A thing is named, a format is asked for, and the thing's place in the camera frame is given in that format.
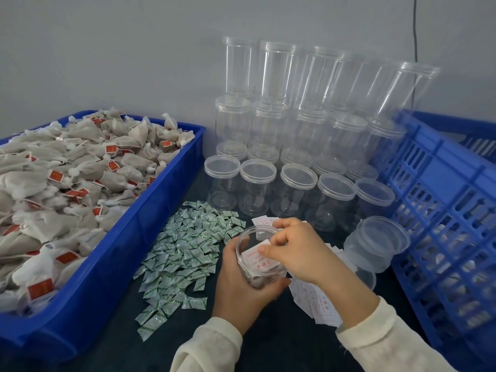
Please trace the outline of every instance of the dark table surface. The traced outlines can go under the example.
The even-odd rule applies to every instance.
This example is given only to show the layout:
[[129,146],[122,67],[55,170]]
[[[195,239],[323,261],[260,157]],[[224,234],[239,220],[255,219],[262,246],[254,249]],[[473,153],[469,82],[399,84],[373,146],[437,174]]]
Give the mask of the dark table surface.
[[[202,171],[189,189],[184,200],[206,200],[205,177]],[[240,218],[251,225],[248,217]],[[343,247],[347,234],[335,230],[321,233],[327,243]],[[192,337],[199,326],[207,322],[212,313],[217,273],[207,278],[204,292],[190,296],[208,296],[207,310],[178,309],[146,342],[137,332],[134,320],[148,305],[143,293],[138,292],[141,278],[130,283],[115,313],[104,327],[95,344],[83,355],[61,366],[48,366],[36,361],[14,359],[1,363],[2,372],[59,371],[59,372],[161,372],[169,371],[177,348]],[[398,315],[421,337],[425,338],[420,324],[391,270],[377,275],[375,293],[385,298]],[[272,302],[245,334],[236,371],[286,372],[306,371],[362,371],[360,365],[341,346],[336,328],[317,325],[293,302],[289,289]]]

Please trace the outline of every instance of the pile of desiccant packets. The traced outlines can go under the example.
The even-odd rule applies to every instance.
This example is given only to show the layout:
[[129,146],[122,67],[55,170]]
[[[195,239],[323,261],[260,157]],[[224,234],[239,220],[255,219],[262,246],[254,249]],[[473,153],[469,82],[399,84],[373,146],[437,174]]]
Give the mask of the pile of desiccant packets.
[[168,220],[151,251],[133,279],[143,276],[139,292],[149,306],[136,321],[138,332],[146,341],[174,311],[206,309],[207,298],[192,298],[184,291],[195,283],[193,291],[202,291],[208,275],[215,273],[219,246],[244,230],[246,222],[235,211],[217,211],[207,202],[186,201]]

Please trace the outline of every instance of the cream knit sweater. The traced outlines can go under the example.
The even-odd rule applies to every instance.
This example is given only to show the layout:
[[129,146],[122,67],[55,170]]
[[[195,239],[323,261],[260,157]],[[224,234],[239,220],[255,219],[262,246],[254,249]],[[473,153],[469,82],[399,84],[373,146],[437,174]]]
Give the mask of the cream knit sweater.
[[[351,329],[341,325],[336,335],[365,372],[454,371],[383,298],[367,319]],[[213,317],[178,348],[171,372],[234,371],[242,342],[233,325]]]

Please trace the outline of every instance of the pile of tea bags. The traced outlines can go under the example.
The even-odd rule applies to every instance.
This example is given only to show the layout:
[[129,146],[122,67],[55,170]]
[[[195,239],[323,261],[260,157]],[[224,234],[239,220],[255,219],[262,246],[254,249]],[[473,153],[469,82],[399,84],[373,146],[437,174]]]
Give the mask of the pile of tea bags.
[[0,145],[0,312],[41,311],[195,137],[163,116],[98,111]]
[[235,211],[217,211],[206,202],[190,202],[168,220],[146,255],[134,279],[143,276],[139,289],[149,304],[136,321],[146,341],[174,311],[206,309],[207,298],[193,298],[184,292],[193,282],[193,291],[205,288],[207,276],[215,273],[219,246],[242,232],[246,222]]

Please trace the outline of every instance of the blue plastic crate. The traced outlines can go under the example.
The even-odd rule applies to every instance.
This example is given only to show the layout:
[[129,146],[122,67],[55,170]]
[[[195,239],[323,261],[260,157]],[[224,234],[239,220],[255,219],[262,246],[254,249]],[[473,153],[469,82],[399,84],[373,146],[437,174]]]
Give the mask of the blue plastic crate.
[[[75,113],[75,118],[95,111]],[[140,116],[129,115],[136,119]],[[150,118],[157,124],[163,120]],[[59,119],[67,124],[68,116]],[[31,317],[0,314],[0,354],[66,362],[94,342],[109,319],[153,241],[175,211],[203,166],[205,128],[192,130],[187,144],[102,239],[67,284],[40,313]],[[4,144],[8,138],[0,140]]]
[[391,266],[431,345],[457,370],[494,371],[496,123],[416,116],[466,136],[458,144],[404,118],[407,135],[393,162],[378,157],[397,198],[390,218],[412,240]]

